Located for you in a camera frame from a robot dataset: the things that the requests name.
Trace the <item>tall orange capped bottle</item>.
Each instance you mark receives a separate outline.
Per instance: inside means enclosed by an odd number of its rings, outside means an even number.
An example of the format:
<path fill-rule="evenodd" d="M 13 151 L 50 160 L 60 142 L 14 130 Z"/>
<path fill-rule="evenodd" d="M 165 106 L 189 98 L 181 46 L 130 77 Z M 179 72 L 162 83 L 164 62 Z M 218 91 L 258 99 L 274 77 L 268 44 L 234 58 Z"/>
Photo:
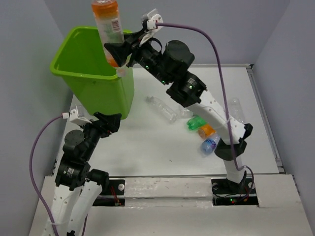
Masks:
<path fill-rule="evenodd" d="M 117 1 L 92 0 L 91 6 L 102 44 L 123 43 L 124 34 Z"/>

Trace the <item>clear crushed bottle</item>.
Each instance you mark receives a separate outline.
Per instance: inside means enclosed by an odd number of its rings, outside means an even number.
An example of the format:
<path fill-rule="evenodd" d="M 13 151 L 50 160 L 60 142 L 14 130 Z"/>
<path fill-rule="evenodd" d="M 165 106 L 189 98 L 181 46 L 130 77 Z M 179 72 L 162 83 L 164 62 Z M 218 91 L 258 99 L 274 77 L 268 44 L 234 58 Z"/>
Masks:
<path fill-rule="evenodd" d="M 177 114 L 175 111 L 159 98 L 147 96 L 145 100 L 157 114 L 163 116 L 169 123 L 174 123 L 177 120 Z"/>

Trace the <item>clear bottle blue cap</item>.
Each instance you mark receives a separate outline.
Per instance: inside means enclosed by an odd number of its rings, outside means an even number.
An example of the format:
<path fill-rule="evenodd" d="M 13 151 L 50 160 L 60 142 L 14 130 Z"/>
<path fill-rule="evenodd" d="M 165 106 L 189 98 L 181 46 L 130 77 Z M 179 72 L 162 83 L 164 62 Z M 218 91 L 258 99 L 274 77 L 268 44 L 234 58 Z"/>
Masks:
<path fill-rule="evenodd" d="M 245 115 L 238 98 L 231 98 L 228 100 L 229 113 L 240 123 L 245 124 Z"/>

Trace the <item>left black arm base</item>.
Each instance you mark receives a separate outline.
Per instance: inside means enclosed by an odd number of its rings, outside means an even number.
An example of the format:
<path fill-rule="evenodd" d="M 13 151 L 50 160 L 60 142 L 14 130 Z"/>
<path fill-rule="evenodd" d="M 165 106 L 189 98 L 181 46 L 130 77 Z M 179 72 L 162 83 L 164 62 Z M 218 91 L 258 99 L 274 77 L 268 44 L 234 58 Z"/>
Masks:
<path fill-rule="evenodd" d="M 94 207 L 124 207 L 125 206 L 125 180 L 111 178 L 107 189 L 102 190 L 93 203 Z"/>

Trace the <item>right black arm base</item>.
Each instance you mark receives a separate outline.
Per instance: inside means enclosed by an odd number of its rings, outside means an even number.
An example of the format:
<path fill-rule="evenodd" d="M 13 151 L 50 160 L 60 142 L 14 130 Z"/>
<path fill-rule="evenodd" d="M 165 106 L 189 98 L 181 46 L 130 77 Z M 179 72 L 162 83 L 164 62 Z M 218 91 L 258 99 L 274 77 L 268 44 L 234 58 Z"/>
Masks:
<path fill-rule="evenodd" d="M 245 173 L 237 184 L 227 178 L 211 180 L 212 204 L 214 206 L 258 206 L 258 198 L 252 177 Z"/>

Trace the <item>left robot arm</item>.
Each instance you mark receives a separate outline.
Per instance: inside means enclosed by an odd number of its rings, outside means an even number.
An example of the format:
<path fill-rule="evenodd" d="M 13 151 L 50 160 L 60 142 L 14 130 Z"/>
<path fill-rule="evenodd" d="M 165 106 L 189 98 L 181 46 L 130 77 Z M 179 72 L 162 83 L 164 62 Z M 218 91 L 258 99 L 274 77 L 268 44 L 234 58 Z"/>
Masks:
<path fill-rule="evenodd" d="M 120 128 L 122 115 L 94 113 L 96 120 L 81 117 L 75 110 L 69 114 L 79 129 L 64 137 L 63 155 L 55 178 L 52 218 L 45 224 L 44 236 L 77 236 L 84 229 L 89 210 L 100 194 L 109 188 L 109 174 L 91 169 L 89 160 L 102 138 Z"/>

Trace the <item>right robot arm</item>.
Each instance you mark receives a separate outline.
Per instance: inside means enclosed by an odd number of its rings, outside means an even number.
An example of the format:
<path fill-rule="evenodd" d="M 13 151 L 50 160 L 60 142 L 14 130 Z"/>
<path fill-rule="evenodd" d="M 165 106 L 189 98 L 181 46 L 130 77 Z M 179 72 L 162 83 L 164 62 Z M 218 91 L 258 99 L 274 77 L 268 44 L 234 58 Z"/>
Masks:
<path fill-rule="evenodd" d="M 142 38 L 144 34 L 140 32 L 126 34 L 123 43 L 105 43 L 104 48 L 117 65 L 132 67 L 137 63 L 163 85 L 169 85 L 166 93 L 171 99 L 212 125 L 220 136 L 215 154 L 224 162 L 227 189 L 239 192 L 245 186 L 246 177 L 240 155 L 245 151 L 245 139 L 251 135 L 253 126 L 233 118 L 210 94 L 206 85 L 189 72 L 194 54 L 185 43 L 171 40 L 161 52 L 151 45 L 157 39 L 150 38 L 142 43 Z"/>

